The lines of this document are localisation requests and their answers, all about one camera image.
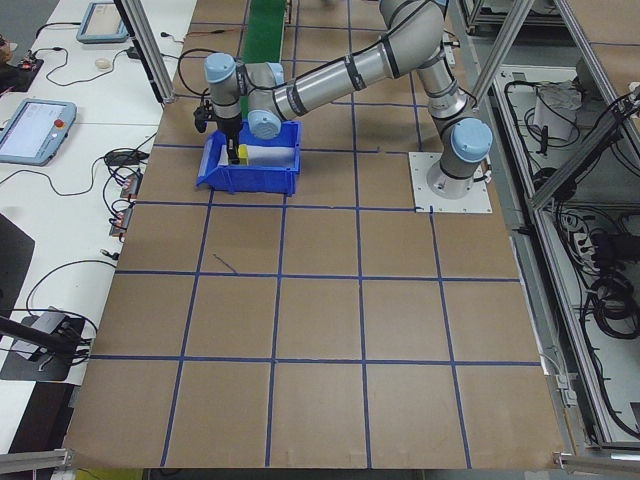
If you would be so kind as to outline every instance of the robotic arm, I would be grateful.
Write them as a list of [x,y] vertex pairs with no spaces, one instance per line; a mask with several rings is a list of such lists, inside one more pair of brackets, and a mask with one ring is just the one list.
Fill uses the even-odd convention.
[[245,65],[224,53],[210,55],[205,61],[210,103],[196,110],[196,127],[204,131],[205,121],[215,120],[227,136],[230,161],[237,163],[242,96],[248,97],[252,134],[270,139],[278,135],[284,120],[303,116],[385,78],[416,70],[444,144],[440,161],[428,174],[429,184],[445,198],[463,197],[493,137],[475,118],[468,95],[449,70],[441,45],[444,18],[440,3],[446,2],[380,0],[388,31],[377,42],[286,83],[278,64]]

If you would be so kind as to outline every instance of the yellow object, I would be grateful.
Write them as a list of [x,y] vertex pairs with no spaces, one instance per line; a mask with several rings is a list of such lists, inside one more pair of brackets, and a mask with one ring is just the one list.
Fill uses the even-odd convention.
[[249,165],[249,149],[245,143],[241,143],[238,147],[238,159],[240,165]]

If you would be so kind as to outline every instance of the blue plastic bin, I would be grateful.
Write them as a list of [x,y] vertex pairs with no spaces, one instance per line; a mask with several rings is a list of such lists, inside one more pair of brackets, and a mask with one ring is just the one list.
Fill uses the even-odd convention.
[[262,147],[293,147],[292,167],[251,165],[218,165],[221,150],[226,145],[226,137],[215,131],[207,139],[198,172],[196,185],[204,183],[216,190],[235,192],[267,192],[293,195],[296,191],[296,179],[300,173],[300,122],[283,122],[280,134],[271,140],[254,137],[246,121],[240,132],[240,143]]

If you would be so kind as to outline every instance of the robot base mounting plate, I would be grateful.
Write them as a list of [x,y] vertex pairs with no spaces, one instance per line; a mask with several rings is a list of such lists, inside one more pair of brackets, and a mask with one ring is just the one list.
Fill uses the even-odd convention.
[[[413,200],[417,212],[429,213],[492,213],[485,182],[476,182],[461,199],[449,200],[435,194],[427,184],[427,172],[440,160],[439,152],[409,152],[409,167],[413,185]],[[476,177],[482,176],[478,167]]]

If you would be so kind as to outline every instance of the white desk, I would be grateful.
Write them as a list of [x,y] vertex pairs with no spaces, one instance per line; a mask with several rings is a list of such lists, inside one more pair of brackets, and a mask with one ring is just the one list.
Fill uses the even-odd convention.
[[[49,22],[80,21],[89,0],[61,0]],[[172,0],[143,0],[149,22],[156,33],[160,50],[178,56],[182,45],[170,38],[161,38],[167,31],[182,37],[188,28],[195,0],[181,0],[176,8]],[[54,73],[58,82],[92,77],[100,71],[97,58],[113,58],[116,52],[131,42],[113,45],[83,45],[75,40],[75,29],[42,31],[33,49],[60,46],[69,51],[69,64]],[[63,52],[41,52],[45,60],[27,93],[9,93],[0,99],[0,125],[6,122],[24,98],[63,100],[76,104],[78,117],[69,137],[57,155],[44,167],[28,167],[48,174],[58,190],[76,192],[87,188],[91,180],[91,164],[107,151],[120,147],[136,147],[155,133],[162,115],[146,79],[142,64],[122,54],[115,71],[98,80],[69,87],[58,87],[45,75],[64,61]],[[173,75],[177,62],[166,59]],[[143,150],[149,151],[152,142]],[[25,168],[21,165],[0,164],[0,180]],[[109,236],[109,214],[103,203],[102,187],[108,178],[104,164],[96,168],[94,188],[76,197],[55,195],[44,177],[20,174],[0,185],[0,211],[36,242],[33,260],[25,279],[16,308],[24,307],[26,295],[34,284],[53,268],[82,259],[108,260],[99,252],[119,251],[121,244]],[[107,198],[118,198],[120,188],[111,182]],[[99,325],[107,298],[113,269],[100,264],[81,264],[63,269],[45,281],[32,302],[34,308],[55,306],[86,315]],[[12,318],[19,320],[23,312]],[[93,336],[90,326],[84,335]],[[11,339],[0,341],[9,348]],[[0,352],[0,365],[6,353]],[[81,384],[85,365],[73,367],[67,382]],[[7,453],[35,382],[0,381],[0,454]]]

